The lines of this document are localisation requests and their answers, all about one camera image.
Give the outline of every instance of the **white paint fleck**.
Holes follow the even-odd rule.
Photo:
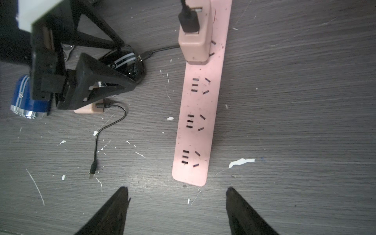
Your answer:
[[[33,179],[33,177],[31,176],[30,172],[29,172],[27,169],[26,169],[26,171],[27,171],[27,173],[29,173],[30,178],[33,180],[33,182],[34,182],[34,184],[35,184],[35,186],[36,186],[36,189],[38,189],[38,193],[39,193],[39,195],[41,196],[41,199],[42,199],[42,202],[43,202],[43,206],[44,206],[44,200],[43,200],[42,194],[41,194],[41,192],[39,191],[39,188],[38,188],[38,186],[36,185],[35,180]]]
[[[144,157],[144,155],[142,155],[142,154],[139,154],[138,152],[135,152],[135,153],[137,153],[138,155],[140,155],[140,156]],[[145,157],[144,157],[144,158],[145,158]]]
[[[255,159],[252,158],[252,159],[244,159],[244,158],[241,158],[237,161],[234,161],[234,162],[230,162],[230,165],[229,165],[229,168],[235,166],[235,165],[243,165],[244,163],[247,163],[247,162],[255,162]]]
[[[95,176],[95,178],[96,178],[96,180],[100,183],[100,190],[101,190],[101,192],[103,193],[103,190],[102,190],[102,183],[98,180],[97,176]]]

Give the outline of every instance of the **electrical outlet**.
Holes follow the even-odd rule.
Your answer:
[[[213,140],[231,0],[212,0],[212,44],[206,65],[186,64],[172,175],[196,186],[206,183]]]

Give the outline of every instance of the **black cable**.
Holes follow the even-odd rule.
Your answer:
[[[159,48],[159,49],[156,49],[156,50],[152,50],[152,53],[166,51],[166,50],[175,49],[175,48],[180,48],[180,45],[176,44],[176,45],[172,45],[172,46],[169,46],[169,47],[162,47],[162,48]]]
[[[144,61],[144,60],[150,58],[156,52],[166,51],[166,50],[175,49],[175,48],[179,48],[179,47],[180,47],[179,44],[175,44],[175,45],[172,45],[172,46],[169,46],[169,47],[162,47],[162,48],[155,49],[155,50],[145,51],[138,56],[138,60]]]
[[[125,118],[125,116],[127,115],[127,112],[125,111],[125,109],[119,105],[105,105],[105,104],[102,104],[102,103],[97,103],[95,104],[95,107],[97,108],[109,108],[109,107],[117,107],[121,110],[123,110],[124,112],[124,115],[119,118],[118,120],[114,121],[113,123],[111,124],[108,124],[107,126],[105,127],[102,127],[101,129],[99,129],[98,133],[97,133],[97,136],[95,137],[95,145],[94,145],[94,161],[93,163],[91,164],[91,168],[90,168],[90,179],[93,177],[93,174],[95,174],[95,171],[97,170],[97,165],[98,165],[98,162],[97,162],[97,146],[98,146],[98,136],[99,136],[99,133],[101,131],[103,131],[104,129],[118,123],[119,121],[123,120]]]

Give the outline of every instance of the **scratch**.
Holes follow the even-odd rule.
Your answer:
[[[105,122],[105,123],[104,123],[103,125],[101,125],[98,129],[96,129],[96,131],[99,130],[102,126],[106,125],[107,122]]]
[[[197,194],[197,196],[193,199],[193,202],[191,203],[191,205],[194,203],[194,201],[196,200],[196,198],[199,196],[200,192]]]
[[[138,152],[135,152],[135,153],[137,153],[138,155],[140,155],[141,157],[144,157],[144,155],[142,155],[142,154],[139,154]],[[144,157],[145,158],[145,157]]]
[[[101,192],[103,193],[103,190],[102,190],[102,183],[99,181],[99,179],[97,178],[97,176],[94,174],[94,176],[95,176],[95,178],[96,178],[96,180],[100,183],[100,190],[101,190]]]
[[[8,231],[8,230],[5,230],[5,229],[0,229],[0,231],[5,231],[9,234],[17,234],[17,235],[23,235],[22,233],[17,233],[17,232],[11,232],[11,231]]]
[[[171,98],[168,96],[168,93],[167,93],[167,88],[165,87],[165,89],[166,89],[166,94],[167,94],[167,97],[171,100]]]
[[[334,19],[332,19],[332,20],[330,20],[330,21],[328,21],[328,22],[326,22],[326,23],[323,23],[323,24],[321,24],[321,25],[327,25],[327,24],[329,24],[330,22],[332,22],[332,21],[335,20],[335,19],[337,19],[337,17],[335,17]]]
[[[225,171],[225,170],[227,170],[227,168],[226,168],[226,169],[224,169],[224,170],[222,170],[222,171],[220,171],[220,172],[218,172],[218,173],[217,173],[217,174],[215,174],[214,176],[218,175],[219,173],[221,173],[221,172],[223,172],[223,171]]]
[[[239,17],[238,21],[236,21],[235,25],[239,22],[239,20],[243,17],[244,13],[246,12],[246,10],[248,9],[249,5],[251,4],[252,0],[249,1],[246,9],[243,11],[243,14]]]
[[[215,22],[215,16],[217,15],[217,9],[215,9],[215,13],[214,13],[214,21],[213,23]]]
[[[270,45],[270,44],[266,44],[266,45],[269,45],[269,46],[271,46],[271,47],[275,47],[275,46],[277,46],[277,45],[279,45],[279,44],[281,44],[281,43],[283,43],[283,42],[285,42],[285,41],[287,41],[287,40],[293,39],[293,38],[295,38],[295,37],[297,37],[297,36],[299,36],[299,35],[301,35],[301,34],[307,32],[307,31],[309,31],[309,29],[307,29],[306,31],[304,31],[304,32],[302,32],[302,33],[298,33],[297,35],[293,36],[292,38],[287,38],[287,39],[281,41],[280,43],[277,43],[277,44],[274,44],[274,45]]]
[[[34,184],[35,184],[35,186],[36,186],[36,189],[38,189],[38,193],[39,193],[39,195],[41,196],[41,199],[42,199],[42,202],[43,202],[43,206],[44,206],[44,200],[43,200],[42,194],[41,194],[41,192],[39,191],[39,188],[38,188],[38,186],[36,185],[35,180],[33,179],[33,177],[31,176],[30,172],[29,172],[27,169],[26,169],[26,171],[27,171],[27,173],[29,173],[30,178],[33,180],[33,182],[34,182]]]

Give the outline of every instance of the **white stripe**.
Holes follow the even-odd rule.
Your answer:
[[[127,59],[127,60],[124,61],[123,63],[117,65],[115,69],[117,69],[118,67],[122,66],[122,65],[125,64],[125,63],[128,63],[129,61],[134,61],[134,60],[136,60],[136,57],[133,57],[133,58],[131,58],[131,59]]]
[[[22,87],[24,86],[25,84],[25,80],[27,80],[27,77],[28,75],[25,75],[23,78],[22,78],[22,81],[21,81],[21,85],[20,87],[18,88],[18,94],[17,94],[17,100],[16,100],[16,105],[15,106],[18,106],[21,102],[21,99],[19,97],[19,94],[20,94],[20,90],[22,90]]]
[[[114,63],[117,63],[117,62],[123,60],[124,58],[130,57],[130,56],[133,56],[133,55],[135,55],[135,54],[134,53],[129,53],[129,54],[127,54],[125,56],[122,56],[119,59],[115,60]]]
[[[26,88],[26,85],[27,85],[27,82],[29,81],[29,76],[27,76],[27,78],[26,78],[26,80],[25,80],[25,83],[24,83],[24,86],[23,86],[23,88],[22,88],[22,98],[20,99],[20,103],[19,104],[21,104],[21,102],[22,102],[22,99],[25,97],[25,88]]]

